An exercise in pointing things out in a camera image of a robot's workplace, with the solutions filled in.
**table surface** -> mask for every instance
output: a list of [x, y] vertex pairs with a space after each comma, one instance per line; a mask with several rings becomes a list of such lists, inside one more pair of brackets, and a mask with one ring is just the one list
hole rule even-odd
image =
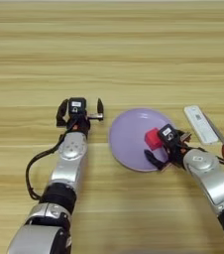
[[[89, 136], [72, 253], [224, 253], [191, 176], [127, 170], [107, 141], [113, 119], [134, 107], [192, 131], [183, 107], [198, 104], [224, 132], [224, 2], [0, 3], [0, 254], [35, 205], [26, 165], [55, 143], [57, 107], [71, 96], [90, 111], [101, 97], [106, 111]], [[55, 164], [53, 155], [34, 165], [39, 192]]]

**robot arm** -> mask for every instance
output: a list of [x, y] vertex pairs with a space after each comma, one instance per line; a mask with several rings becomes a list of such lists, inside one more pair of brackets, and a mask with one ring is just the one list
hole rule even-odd
[[[84, 98], [72, 98], [58, 110], [57, 126], [73, 127], [67, 131], [58, 148], [59, 159], [39, 203], [13, 238], [8, 254], [69, 254], [70, 224], [77, 191], [87, 156], [87, 134], [90, 128]], [[68, 107], [69, 120], [63, 116]], [[103, 106], [98, 101], [98, 114], [90, 119], [103, 119]]]
[[184, 168], [197, 181], [224, 229], [224, 171], [216, 156], [192, 149], [183, 158]]
[[169, 161], [183, 167], [193, 176], [224, 229], [224, 171], [219, 159], [202, 149], [188, 147], [181, 140], [184, 134], [167, 125], [158, 135], [168, 152]]

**purple plate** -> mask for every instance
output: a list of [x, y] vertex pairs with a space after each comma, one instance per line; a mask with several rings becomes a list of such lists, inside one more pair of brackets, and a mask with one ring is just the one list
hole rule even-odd
[[[145, 149], [150, 149], [145, 142], [148, 131], [163, 128], [171, 121], [161, 114], [147, 108], [135, 108], [119, 115], [110, 128], [109, 144], [113, 156], [124, 166], [141, 172], [155, 171], [144, 154]], [[168, 155], [164, 148], [153, 151], [157, 159], [165, 162]]]

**wood grain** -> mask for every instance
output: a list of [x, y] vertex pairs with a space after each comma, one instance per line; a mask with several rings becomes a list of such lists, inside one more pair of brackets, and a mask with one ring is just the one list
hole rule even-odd
[[[224, 2], [0, 3], [0, 253], [35, 204], [25, 167], [56, 141], [56, 110], [71, 96], [90, 110], [101, 97], [106, 109], [89, 137], [72, 253], [224, 253], [190, 176], [126, 170], [107, 143], [113, 119], [140, 106], [191, 130], [183, 106], [198, 104], [224, 132]], [[34, 166], [39, 191], [55, 164], [51, 156]]]

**black cable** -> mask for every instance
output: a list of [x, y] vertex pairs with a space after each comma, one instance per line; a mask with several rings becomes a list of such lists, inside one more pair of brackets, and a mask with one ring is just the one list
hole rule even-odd
[[76, 122], [78, 121], [78, 118], [76, 117], [71, 123], [70, 125], [68, 126], [67, 130], [59, 136], [59, 139], [57, 141], [57, 143], [50, 149], [48, 150], [45, 150], [43, 151], [42, 153], [36, 155], [31, 161], [30, 163], [28, 164], [27, 166], [27, 169], [26, 169], [26, 185], [27, 185], [27, 189], [28, 189], [28, 192], [29, 192], [29, 195], [31, 197], [31, 199], [33, 200], [40, 200], [41, 196], [39, 194], [37, 194], [35, 191], [34, 191], [34, 188], [31, 186], [31, 183], [30, 183], [30, 168], [32, 166], [32, 164], [34, 162], [36, 162], [37, 160], [47, 156], [47, 155], [50, 155], [50, 154], [53, 154], [54, 152], [56, 152], [60, 146], [60, 144], [63, 142], [65, 136], [67, 135], [67, 133], [69, 133], [71, 131], [71, 129], [73, 128], [73, 126], [76, 124]]

